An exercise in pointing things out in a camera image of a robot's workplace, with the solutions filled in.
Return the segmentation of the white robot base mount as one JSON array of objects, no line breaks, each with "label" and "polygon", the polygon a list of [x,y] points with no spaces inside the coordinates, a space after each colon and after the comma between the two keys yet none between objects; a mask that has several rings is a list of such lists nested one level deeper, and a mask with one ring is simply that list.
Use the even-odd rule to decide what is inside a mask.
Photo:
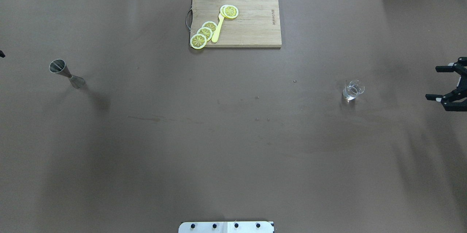
[{"label": "white robot base mount", "polygon": [[183,222],[179,233],[274,233],[274,223],[270,221],[214,221]]}]

